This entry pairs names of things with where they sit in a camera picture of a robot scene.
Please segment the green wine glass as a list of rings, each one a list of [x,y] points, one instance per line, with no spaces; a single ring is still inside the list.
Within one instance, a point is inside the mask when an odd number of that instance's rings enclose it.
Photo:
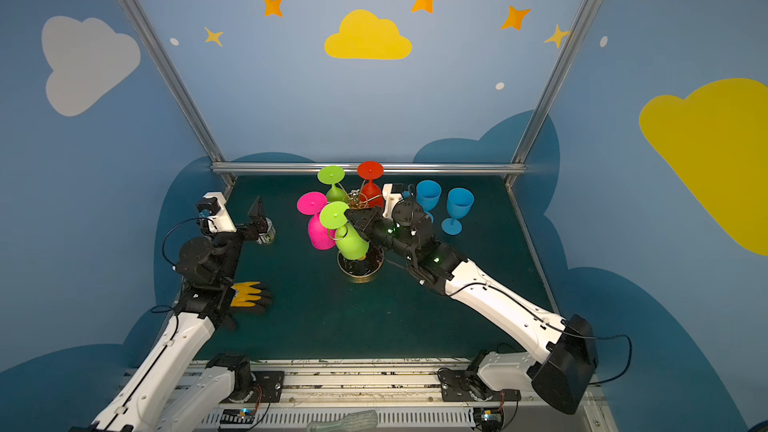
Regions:
[[[343,186],[342,180],[345,178],[345,171],[341,166],[329,165],[323,167],[317,173],[318,180],[325,185],[329,186],[329,190],[326,193],[326,199],[331,202],[343,202],[348,203],[349,197]]]
[[[334,233],[335,244],[345,259],[362,260],[368,254],[369,243],[348,223],[346,211],[349,211],[347,203],[331,202],[320,213],[320,222]]]

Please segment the pink wine glass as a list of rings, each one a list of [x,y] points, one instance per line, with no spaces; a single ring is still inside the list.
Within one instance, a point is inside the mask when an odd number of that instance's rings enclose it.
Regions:
[[[320,213],[328,204],[325,194],[321,192],[308,192],[297,201],[297,210],[309,216],[307,233],[312,246],[321,251],[335,247],[334,233],[326,229],[320,222]]]

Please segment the blue wine glass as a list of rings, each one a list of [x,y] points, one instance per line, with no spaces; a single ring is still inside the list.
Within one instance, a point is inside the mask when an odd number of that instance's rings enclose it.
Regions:
[[[453,188],[447,195],[446,210],[448,218],[441,223],[444,233],[456,236],[463,230],[461,219],[471,210],[475,202],[475,197],[471,191],[466,188]]]
[[[416,200],[431,221],[431,211],[437,206],[442,195],[442,187],[434,180],[422,180],[416,186]]]

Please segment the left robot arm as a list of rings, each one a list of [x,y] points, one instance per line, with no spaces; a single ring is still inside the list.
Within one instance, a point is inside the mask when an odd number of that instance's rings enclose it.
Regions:
[[[266,313],[273,297],[262,281],[235,279],[247,241],[273,242],[275,229],[256,199],[245,224],[235,224],[226,199],[210,192],[196,205],[201,234],[187,241],[173,269],[183,279],[165,331],[135,374],[88,425],[90,431],[193,431],[223,401],[262,400],[249,359],[219,354],[197,383],[172,400],[189,365],[220,327],[235,329],[233,313]]]

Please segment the red wine glass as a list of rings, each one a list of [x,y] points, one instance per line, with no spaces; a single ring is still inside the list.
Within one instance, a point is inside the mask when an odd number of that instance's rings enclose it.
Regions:
[[[359,198],[360,203],[365,208],[384,207],[382,189],[375,183],[377,179],[383,176],[383,173],[383,166],[375,161],[366,161],[358,166],[357,174],[363,179]]]

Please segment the silver tin can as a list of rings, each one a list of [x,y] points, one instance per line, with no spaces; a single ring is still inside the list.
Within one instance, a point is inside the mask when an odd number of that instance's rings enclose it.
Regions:
[[[257,243],[260,245],[270,245],[272,244],[276,239],[276,229],[274,227],[273,222],[267,218],[266,219],[266,225],[263,227],[263,230],[259,232]]]

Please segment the yellow black work glove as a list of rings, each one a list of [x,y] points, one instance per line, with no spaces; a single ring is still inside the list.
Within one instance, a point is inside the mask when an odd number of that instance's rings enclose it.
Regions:
[[[247,312],[264,315],[273,304],[273,295],[264,282],[240,282],[232,285],[235,291],[230,309],[234,312]]]

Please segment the left circuit board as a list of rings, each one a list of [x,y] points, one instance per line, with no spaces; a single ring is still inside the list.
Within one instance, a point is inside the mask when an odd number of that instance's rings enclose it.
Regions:
[[[219,415],[218,431],[247,431],[257,422],[258,414],[253,408],[225,408]]]

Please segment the circuit board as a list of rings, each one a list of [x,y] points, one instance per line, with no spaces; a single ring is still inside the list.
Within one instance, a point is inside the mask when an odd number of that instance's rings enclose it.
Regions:
[[[218,431],[247,431],[257,422],[258,414],[253,408],[225,408],[219,415]]]
[[[500,432],[504,426],[504,413],[499,409],[475,408],[473,431]]]

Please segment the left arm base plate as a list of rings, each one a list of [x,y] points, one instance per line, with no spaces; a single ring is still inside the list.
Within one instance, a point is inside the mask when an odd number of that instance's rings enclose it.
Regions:
[[[226,404],[277,403],[284,385],[284,371],[255,371],[246,379],[244,372],[234,373],[234,390],[222,400]]]

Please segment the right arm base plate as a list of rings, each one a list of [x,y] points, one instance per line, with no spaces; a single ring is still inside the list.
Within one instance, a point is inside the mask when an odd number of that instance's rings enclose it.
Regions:
[[[444,402],[502,402],[519,401],[521,392],[515,389],[492,390],[476,372],[440,368],[436,372]]]

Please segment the aluminium rail base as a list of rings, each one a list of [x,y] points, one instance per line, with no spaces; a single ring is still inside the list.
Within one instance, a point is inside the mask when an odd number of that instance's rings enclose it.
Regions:
[[[170,398],[195,385],[207,363],[189,365]],[[547,405],[536,393],[520,391],[519,401],[444,402],[436,372],[464,370],[458,358],[375,360],[268,360],[251,371],[284,371],[277,403],[220,403],[193,431],[218,431],[222,409],[253,408],[256,424],[247,431],[454,430],[473,431],[475,408],[504,413],[501,431],[615,431],[618,426],[601,391],[591,388],[573,415]]]

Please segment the left frame post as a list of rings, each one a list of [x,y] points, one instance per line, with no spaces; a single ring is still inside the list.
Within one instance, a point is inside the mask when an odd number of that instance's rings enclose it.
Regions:
[[[117,0],[213,165],[226,161],[140,0]]]

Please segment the frame post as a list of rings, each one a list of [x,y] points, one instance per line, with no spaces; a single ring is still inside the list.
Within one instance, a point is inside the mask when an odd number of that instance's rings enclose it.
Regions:
[[[518,171],[510,172],[505,176],[505,187],[508,192],[512,192],[516,178],[525,173],[528,156],[530,155],[557,96],[566,81],[567,75],[578,55],[579,49],[581,48],[603,1],[604,0],[582,0],[576,12],[574,21],[571,24],[570,34],[566,38],[566,43],[560,48],[560,52],[558,53],[557,60],[555,61],[544,91],[515,149],[511,164],[515,165],[518,168]]]
[[[117,0],[213,165],[226,161],[140,0]]]

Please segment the right frame post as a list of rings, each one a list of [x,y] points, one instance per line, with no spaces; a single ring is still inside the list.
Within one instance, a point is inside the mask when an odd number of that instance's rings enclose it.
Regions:
[[[560,48],[560,52],[558,53],[557,60],[555,61],[544,91],[515,149],[511,164],[515,165],[518,168],[518,171],[510,172],[505,176],[505,187],[508,192],[512,192],[516,178],[525,173],[528,156],[530,155],[557,96],[566,81],[567,75],[578,55],[579,49],[581,48],[603,1],[604,0],[582,0],[576,12],[574,21],[571,24],[570,34],[566,38],[566,43]]]

